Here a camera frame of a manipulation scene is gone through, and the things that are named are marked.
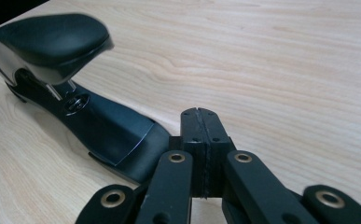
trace metal grommet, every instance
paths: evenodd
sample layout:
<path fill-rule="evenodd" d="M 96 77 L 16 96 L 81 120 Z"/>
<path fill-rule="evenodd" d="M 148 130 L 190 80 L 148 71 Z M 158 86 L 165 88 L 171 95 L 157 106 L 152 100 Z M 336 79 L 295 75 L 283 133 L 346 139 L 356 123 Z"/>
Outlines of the metal grommet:
<path fill-rule="evenodd" d="M 315 193 L 315 196 L 320 203 L 328 207 L 342 208 L 345 206 L 345 201 L 333 192 L 327 190 L 319 190 Z"/>
<path fill-rule="evenodd" d="M 174 153 L 169 155 L 169 161 L 171 162 L 182 162 L 185 161 L 186 157 L 180 153 Z"/>
<path fill-rule="evenodd" d="M 125 193 L 119 189 L 109 190 L 102 196 L 101 204 L 106 208 L 114 208 L 125 201 Z"/>
<path fill-rule="evenodd" d="M 239 162 L 250 162 L 252 161 L 252 157 L 245 153 L 238 153 L 235 155 L 235 160 Z"/>

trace black mechanical arm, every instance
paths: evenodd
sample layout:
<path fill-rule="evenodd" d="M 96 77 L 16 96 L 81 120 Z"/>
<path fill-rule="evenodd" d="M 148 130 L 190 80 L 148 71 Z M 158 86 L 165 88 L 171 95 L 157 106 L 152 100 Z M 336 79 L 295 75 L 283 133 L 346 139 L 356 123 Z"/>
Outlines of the black mechanical arm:
<path fill-rule="evenodd" d="M 107 186 L 93 195 L 77 224 L 186 224 L 191 198 L 222 198 L 231 224 L 355 224 L 361 205 L 317 185 L 300 196 L 287 189 L 255 154 L 239 151 L 218 115 L 192 108 L 181 114 L 181 136 L 170 138 L 148 184 Z"/>
<path fill-rule="evenodd" d="M 99 163 L 133 182 L 99 190 L 76 223 L 189 223 L 191 199 L 222 198 L 228 223 L 361 223 L 361 205 L 328 186 L 286 189 L 253 153 L 238 151 L 218 115 L 181 114 L 181 136 L 71 80 L 113 47 L 82 14 L 34 17 L 0 27 L 0 75 L 23 102 L 42 106 Z"/>

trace black jointed arm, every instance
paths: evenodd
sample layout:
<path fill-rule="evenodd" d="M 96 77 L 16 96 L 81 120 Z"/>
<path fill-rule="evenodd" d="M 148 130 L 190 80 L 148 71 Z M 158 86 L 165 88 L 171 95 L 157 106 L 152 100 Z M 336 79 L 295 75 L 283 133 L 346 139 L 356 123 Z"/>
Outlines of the black jointed arm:
<path fill-rule="evenodd" d="M 76 223 L 185 224 L 192 197 L 222 198 L 233 224 L 361 223 L 361 205 L 337 189 L 317 185 L 302 196 L 287 189 L 255 154 L 235 148 L 213 111 L 183 112 L 169 149 L 149 183 L 99 190 Z"/>

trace wooden table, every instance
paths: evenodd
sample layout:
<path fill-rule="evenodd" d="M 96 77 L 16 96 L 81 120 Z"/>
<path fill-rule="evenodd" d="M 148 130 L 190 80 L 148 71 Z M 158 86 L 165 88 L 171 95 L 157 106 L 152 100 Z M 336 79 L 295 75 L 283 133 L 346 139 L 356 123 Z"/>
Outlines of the wooden table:
<path fill-rule="evenodd" d="M 81 85 L 173 135 L 182 111 L 213 110 L 289 189 L 325 184 L 361 203 L 361 0 L 51 0 L 15 20 L 66 12 L 98 18 L 116 44 Z M 130 185 L 0 77 L 0 223 L 73 223 L 114 183 Z M 219 200 L 194 200 L 192 223 L 225 222 Z"/>

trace wood grain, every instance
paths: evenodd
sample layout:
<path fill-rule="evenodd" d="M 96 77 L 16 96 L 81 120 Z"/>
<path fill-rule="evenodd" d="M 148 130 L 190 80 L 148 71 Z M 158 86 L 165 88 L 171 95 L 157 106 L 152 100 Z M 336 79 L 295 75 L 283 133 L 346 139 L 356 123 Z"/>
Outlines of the wood grain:
<path fill-rule="evenodd" d="M 211 109 L 289 189 L 361 203 L 361 0 L 51 0 L 16 20 L 65 12 L 98 18 L 116 44 L 79 84 L 174 135 L 182 111 Z M 130 185 L 0 78 L 0 223 L 73 223 L 113 183 Z M 192 223 L 226 223 L 220 201 L 194 200 Z"/>

